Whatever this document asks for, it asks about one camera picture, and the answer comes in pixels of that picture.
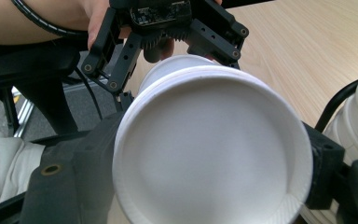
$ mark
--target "wooden table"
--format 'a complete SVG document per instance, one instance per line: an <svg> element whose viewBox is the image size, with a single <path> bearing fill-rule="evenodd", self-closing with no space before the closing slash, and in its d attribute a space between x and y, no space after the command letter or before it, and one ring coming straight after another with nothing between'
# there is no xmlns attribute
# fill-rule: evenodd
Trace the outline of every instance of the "wooden table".
<svg viewBox="0 0 358 224"><path fill-rule="evenodd" d="M277 0L229 10L250 35L241 70L260 78L314 126L329 99L358 78L358 0ZM175 54L186 53L177 43ZM140 59L129 88L152 64ZM128 223L117 202L111 223Z"/></svg>

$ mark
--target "stack of paper cups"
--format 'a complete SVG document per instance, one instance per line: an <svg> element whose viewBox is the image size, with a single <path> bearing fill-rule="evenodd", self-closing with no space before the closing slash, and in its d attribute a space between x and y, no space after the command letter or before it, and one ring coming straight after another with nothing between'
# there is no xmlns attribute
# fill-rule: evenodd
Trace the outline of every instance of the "stack of paper cups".
<svg viewBox="0 0 358 224"><path fill-rule="evenodd" d="M324 134L345 148L345 163L351 165L358 160L358 87L356 93L337 112ZM304 208L301 215L312 224L336 223L336 212L337 203L333 203L330 211L310 211Z"/></svg>

